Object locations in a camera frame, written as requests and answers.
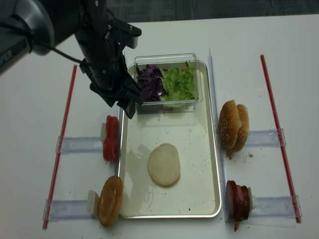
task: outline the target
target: green lettuce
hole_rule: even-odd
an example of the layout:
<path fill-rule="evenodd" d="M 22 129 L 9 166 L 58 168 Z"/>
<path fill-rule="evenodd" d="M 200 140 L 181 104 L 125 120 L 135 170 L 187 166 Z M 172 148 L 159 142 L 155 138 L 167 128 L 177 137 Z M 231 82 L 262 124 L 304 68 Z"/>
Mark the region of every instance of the green lettuce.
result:
<path fill-rule="evenodd" d="M 161 67 L 159 70 L 163 75 L 163 87 L 167 92 L 166 96 L 160 97 L 161 101 L 183 101 L 194 100 L 194 67 L 186 62 L 186 68 L 177 67 L 164 71 Z"/>

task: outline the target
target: tomato slice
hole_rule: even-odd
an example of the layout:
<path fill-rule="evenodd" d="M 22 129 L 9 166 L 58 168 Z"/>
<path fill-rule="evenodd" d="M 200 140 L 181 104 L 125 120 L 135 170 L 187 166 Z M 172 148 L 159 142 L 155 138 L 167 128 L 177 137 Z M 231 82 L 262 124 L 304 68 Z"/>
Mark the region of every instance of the tomato slice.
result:
<path fill-rule="evenodd" d="M 103 158 L 107 161 L 116 159 L 118 130 L 119 120 L 114 116 L 107 116 L 106 137 L 103 143 Z"/>

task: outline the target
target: gray floor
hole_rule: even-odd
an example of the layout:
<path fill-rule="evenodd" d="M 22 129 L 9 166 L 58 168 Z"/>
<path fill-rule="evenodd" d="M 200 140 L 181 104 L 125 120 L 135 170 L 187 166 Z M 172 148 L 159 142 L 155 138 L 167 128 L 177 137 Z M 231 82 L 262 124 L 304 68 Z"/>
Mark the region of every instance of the gray floor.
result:
<path fill-rule="evenodd" d="M 127 22 L 319 13 L 319 0 L 108 0 Z"/>

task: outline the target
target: crumb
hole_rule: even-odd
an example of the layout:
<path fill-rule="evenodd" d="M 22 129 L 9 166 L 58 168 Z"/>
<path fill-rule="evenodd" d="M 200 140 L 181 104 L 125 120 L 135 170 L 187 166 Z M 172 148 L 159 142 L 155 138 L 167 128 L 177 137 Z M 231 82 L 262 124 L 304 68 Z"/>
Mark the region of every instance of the crumb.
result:
<path fill-rule="evenodd" d="M 226 158 L 229 158 L 230 160 L 232 160 L 233 154 L 231 152 L 226 152 Z"/>

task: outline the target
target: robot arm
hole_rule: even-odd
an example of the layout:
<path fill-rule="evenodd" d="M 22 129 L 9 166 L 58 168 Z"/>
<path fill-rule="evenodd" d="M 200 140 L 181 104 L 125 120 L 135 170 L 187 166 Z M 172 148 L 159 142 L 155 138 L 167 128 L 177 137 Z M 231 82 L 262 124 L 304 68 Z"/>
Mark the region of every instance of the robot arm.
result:
<path fill-rule="evenodd" d="M 142 32 L 111 12 L 110 20 L 108 12 L 105 0 L 18 0 L 14 14 L 0 25 L 0 73 L 28 52 L 45 55 L 75 34 L 85 57 L 78 63 L 91 80 L 90 89 L 110 107 L 118 102 L 131 119 L 135 103 L 142 104 L 144 97 L 122 51 L 135 48 Z"/>

